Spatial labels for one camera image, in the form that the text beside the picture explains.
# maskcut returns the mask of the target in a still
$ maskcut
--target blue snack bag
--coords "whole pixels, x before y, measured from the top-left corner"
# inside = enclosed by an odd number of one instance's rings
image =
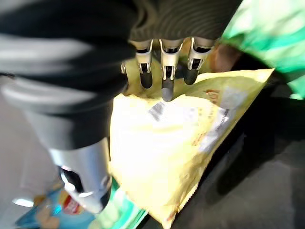
[[[86,229],[95,216],[84,210],[63,189],[47,194],[47,199],[16,221],[22,228]]]
[[[16,221],[28,229],[135,229],[147,211],[135,206],[112,180],[111,195],[106,208],[97,215],[86,211],[63,189],[47,194],[37,207]]]

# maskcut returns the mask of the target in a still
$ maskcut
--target green bag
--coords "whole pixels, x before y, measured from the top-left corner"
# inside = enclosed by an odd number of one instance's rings
[[[115,217],[113,211],[109,208],[116,206],[116,211],[120,211],[121,215],[115,223],[107,225],[109,219]],[[96,216],[96,219],[91,223],[88,229],[136,229],[140,222],[147,215],[147,211],[140,209],[132,203],[124,192],[120,189],[115,179],[112,179],[111,196],[106,208]]]
[[[304,0],[244,0],[222,42],[284,73],[292,98],[305,98]]]

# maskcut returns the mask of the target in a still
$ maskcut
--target label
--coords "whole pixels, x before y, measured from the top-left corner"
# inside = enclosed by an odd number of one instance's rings
[[[62,210],[65,214],[78,215],[84,211],[82,206],[72,199],[72,197],[65,190],[61,191],[59,204],[62,206]]]
[[[148,114],[158,123],[167,125],[178,125],[181,123],[198,122],[200,108],[179,106],[175,103],[158,102],[149,111]]]
[[[218,140],[227,130],[232,120],[236,116],[236,112],[243,104],[247,97],[247,93],[235,88],[227,87],[224,90],[222,101],[214,118],[214,122],[210,130],[204,135],[201,140],[199,150],[203,153],[210,153],[215,147]]]

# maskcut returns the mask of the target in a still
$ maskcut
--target yellow snack bag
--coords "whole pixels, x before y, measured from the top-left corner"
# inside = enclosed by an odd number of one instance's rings
[[[161,97],[157,61],[150,89],[142,88],[135,60],[126,70],[130,87],[113,105],[111,171],[137,206],[168,229],[273,69],[204,73],[193,85],[175,80],[169,103]]]

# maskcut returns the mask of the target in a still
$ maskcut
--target black surface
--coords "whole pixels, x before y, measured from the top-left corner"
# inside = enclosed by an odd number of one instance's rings
[[[234,67],[265,68],[244,55]],[[305,228],[305,102],[274,73],[215,152],[172,229]],[[161,229],[147,217],[140,229]]]

